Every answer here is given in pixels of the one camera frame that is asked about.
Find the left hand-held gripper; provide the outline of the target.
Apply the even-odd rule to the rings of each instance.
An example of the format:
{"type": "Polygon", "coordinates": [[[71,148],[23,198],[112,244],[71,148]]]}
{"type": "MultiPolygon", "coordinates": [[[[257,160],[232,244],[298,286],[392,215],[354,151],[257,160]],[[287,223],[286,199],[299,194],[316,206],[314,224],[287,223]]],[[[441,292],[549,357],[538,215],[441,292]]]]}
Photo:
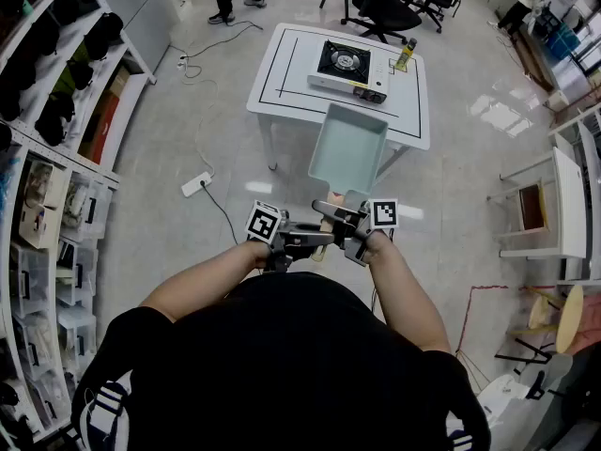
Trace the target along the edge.
{"type": "Polygon", "coordinates": [[[317,248],[335,241],[331,231],[320,229],[320,225],[300,223],[298,229],[289,219],[289,212],[256,200],[245,225],[249,241],[261,241],[268,246],[269,255],[265,272],[287,272],[294,261],[292,247],[317,248]]]}

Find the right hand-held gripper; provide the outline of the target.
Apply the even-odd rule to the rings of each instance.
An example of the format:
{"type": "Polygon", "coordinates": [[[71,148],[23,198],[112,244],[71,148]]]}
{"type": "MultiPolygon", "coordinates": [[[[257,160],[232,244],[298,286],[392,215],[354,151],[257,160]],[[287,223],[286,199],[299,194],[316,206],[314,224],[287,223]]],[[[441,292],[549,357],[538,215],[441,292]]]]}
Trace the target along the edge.
{"type": "Polygon", "coordinates": [[[347,259],[362,266],[366,265],[364,255],[368,237],[377,230],[391,232],[398,227],[396,199],[369,199],[363,201],[357,210],[315,199],[312,209],[336,221],[333,228],[337,236],[335,243],[347,259]]]}

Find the pale green square pan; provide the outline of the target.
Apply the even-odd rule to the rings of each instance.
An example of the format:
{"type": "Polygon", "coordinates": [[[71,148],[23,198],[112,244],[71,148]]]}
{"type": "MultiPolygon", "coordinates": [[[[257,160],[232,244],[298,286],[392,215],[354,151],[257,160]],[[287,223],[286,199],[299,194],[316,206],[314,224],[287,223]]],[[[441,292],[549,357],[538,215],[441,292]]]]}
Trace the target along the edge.
{"type": "MultiPolygon", "coordinates": [[[[329,185],[327,202],[344,207],[336,196],[371,194],[387,131],[384,120],[339,104],[329,105],[308,171],[311,178],[329,185]]],[[[332,229],[336,224],[324,216],[322,222],[331,224],[332,229]]]]}

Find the portable gas stove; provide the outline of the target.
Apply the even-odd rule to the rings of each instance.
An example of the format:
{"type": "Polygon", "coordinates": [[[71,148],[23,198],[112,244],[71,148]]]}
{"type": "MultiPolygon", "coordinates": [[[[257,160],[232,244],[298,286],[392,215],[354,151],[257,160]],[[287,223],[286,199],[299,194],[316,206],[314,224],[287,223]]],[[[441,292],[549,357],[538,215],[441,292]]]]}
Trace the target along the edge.
{"type": "Polygon", "coordinates": [[[388,97],[388,64],[386,58],[375,51],[326,39],[313,70],[307,75],[307,82],[382,104],[388,97]]]}

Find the person's right forearm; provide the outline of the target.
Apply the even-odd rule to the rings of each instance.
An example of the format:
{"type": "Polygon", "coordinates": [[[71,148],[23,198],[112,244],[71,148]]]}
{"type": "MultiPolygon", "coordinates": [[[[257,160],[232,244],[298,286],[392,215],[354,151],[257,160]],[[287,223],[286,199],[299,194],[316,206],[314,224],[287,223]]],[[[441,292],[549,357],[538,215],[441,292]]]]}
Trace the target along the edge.
{"type": "Polygon", "coordinates": [[[367,238],[366,261],[386,323],[421,350],[449,353],[438,309],[383,232],[374,231],[367,238]]]}

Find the white table black lines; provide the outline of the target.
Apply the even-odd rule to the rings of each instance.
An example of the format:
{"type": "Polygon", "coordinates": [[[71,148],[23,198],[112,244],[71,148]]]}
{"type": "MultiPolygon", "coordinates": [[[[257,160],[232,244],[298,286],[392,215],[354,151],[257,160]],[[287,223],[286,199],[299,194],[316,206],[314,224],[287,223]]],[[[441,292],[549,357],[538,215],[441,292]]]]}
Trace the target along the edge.
{"type": "Polygon", "coordinates": [[[268,168],[277,168],[272,122],[290,119],[319,126],[332,103],[388,123],[387,142],[393,149],[393,155],[380,167],[380,172],[384,172],[409,148],[430,149],[424,60],[414,54],[408,62],[407,71],[403,72],[394,68],[400,55],[399,48],[379,41],[329,29],[292,23],[278,24],[246,104],[247,110],[257,116],[268,168]],[[389,90],[385,102],[374,104],[352,94],[308,84],[307,75],[313,70],[326,39],[367,48],[386,58],[389,90]]]}

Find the person's torso black shirt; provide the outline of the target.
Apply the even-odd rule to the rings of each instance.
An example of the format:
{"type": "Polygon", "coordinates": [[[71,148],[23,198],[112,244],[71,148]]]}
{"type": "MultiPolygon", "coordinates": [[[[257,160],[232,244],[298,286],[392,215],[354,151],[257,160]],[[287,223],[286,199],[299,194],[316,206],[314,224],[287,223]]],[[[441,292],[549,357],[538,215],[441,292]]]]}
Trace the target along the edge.
{"type": "Polygon", "coordinates": [[[349,289],[309,272],[245,280],[179,320],[113,319],[79,382],[74,426],[128,417],[127,451],[450,451],[455,415],[489,451],[485,413],[450,353],[421,350],[349,289]]]}

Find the yellow bottle black cap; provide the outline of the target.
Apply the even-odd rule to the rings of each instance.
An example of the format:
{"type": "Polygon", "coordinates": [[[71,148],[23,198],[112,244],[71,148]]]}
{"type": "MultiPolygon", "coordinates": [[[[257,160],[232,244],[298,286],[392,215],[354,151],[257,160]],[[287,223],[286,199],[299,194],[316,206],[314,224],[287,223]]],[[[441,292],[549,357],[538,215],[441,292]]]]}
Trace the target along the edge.
{"type": "Polygon", "coordinates": [[[401,55],[398,57],[394,64],[394,68],[399,71],[406,72],[408,69],[408,62],[412,58],[414,49],[417,45],[417,39],[412,38],[403,48],[401,55]]]}

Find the stack of clear storage boxes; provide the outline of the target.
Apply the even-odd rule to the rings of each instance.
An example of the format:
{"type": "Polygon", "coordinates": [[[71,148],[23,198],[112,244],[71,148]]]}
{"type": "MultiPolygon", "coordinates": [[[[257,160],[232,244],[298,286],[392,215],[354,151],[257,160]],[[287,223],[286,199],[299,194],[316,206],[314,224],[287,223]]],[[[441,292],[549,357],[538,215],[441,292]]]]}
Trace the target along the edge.
{"type": "Polygon", "coordinates": [[[36,249],[19,234],[24,184],[17,193],[9,247],[9,290],[16,349],[36,432],[66,421],[75,388],[97,352],[98,242],[111,190],[76,172],[66,175],[53,245],[36,249]]]}

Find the wooden platform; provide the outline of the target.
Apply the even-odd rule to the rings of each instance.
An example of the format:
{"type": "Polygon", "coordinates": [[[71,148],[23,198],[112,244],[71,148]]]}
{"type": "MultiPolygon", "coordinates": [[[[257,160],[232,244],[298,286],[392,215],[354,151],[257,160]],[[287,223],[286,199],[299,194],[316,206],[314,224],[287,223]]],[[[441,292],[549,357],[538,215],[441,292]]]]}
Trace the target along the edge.
{"type": "Polygon", "coordinates": [[[543,55],[536,42],[524,30],[518,30],[513,36],[513,46],[524,73],[547,94],[555,89],[551,74],[547,70],[543,55]]]}

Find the round wooden stool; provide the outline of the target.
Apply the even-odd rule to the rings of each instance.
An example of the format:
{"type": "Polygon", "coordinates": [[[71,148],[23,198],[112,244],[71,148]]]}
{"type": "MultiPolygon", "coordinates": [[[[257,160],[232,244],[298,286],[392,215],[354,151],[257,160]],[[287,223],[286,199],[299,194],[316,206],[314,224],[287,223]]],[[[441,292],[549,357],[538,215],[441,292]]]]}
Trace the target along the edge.
{"type": "Polygon", "coordinates": [[[545,293],[542,289],[528,287],[537,295],[532,305],[525,329],[509,331],[509,335],[555,334],[555,349],[565,353],[571,346],[580,325],[584,292],[582,286],[571,287],[564,300],[545,293]]]}

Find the white shelving unit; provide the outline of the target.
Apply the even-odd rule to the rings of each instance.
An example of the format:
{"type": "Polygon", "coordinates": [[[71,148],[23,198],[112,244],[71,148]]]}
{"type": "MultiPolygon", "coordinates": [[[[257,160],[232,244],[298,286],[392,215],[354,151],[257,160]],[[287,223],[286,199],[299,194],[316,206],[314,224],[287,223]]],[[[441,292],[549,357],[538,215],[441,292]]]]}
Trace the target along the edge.
{"type": "Polygon", "coordinates": [[[67,420],[55,428],[41,432],[33,429],[38,419],[24,383],[10,310],[9,247],[17,193],[35,160],[99,182],[111,190],[113,199],[120,183],[114,167],[125,131],[143,91],[156,82],[155,71],[151,72],[142,60],[125,34],[124,24],[121,38],[121,43],[110,49],[92,86],[92,95],[85,101],[80,130],[64,143],[52,147],[32,127],[20,121],[8,123],[7,133],[0,134],[0,450],[33,449],[52,437],[69,448],[81,447],[69,427],[70,413],[67,420]],[[107,86],[121,65],[131,76],[119,98],[100,163],[93,163],[80,155],[78,149],[102,93],[108,90],[107,86]]]}

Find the beige cardboard box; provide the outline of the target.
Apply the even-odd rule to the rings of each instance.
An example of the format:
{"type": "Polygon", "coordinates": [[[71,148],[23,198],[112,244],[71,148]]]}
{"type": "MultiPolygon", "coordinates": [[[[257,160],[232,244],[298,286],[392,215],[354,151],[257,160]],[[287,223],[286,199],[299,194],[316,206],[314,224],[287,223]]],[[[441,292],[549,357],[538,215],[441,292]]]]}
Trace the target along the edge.
{"type": "Polygon", "coordinates": [[[65,172],[51,163],[31,163],[24,186],[20,237],[36,249],[53,245],[60,217],[57,211],[66,183],[65,172]]]}

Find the pink bag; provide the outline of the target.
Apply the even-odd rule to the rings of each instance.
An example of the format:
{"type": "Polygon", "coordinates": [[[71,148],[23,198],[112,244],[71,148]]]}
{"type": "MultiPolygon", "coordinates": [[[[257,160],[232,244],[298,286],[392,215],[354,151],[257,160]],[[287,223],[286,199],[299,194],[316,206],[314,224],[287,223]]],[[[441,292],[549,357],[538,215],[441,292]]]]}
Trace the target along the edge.
{"type": "Polygon", "coordinates": [[[601,318],[582,322],[579,331],[580,348],[586,349],[601,341],[601,318]]]}

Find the group of black bags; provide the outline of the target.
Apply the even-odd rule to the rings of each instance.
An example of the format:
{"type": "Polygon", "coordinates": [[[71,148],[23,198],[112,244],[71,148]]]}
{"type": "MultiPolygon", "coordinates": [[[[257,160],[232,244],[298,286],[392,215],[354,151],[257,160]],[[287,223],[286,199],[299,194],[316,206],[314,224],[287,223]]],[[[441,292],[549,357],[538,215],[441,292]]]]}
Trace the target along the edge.
{"type": "Polygon", "coordinates": [[[0,134],[20,121],[55,147],[79,131],[122,29],[100,0],[0,0],[0,134]]]}

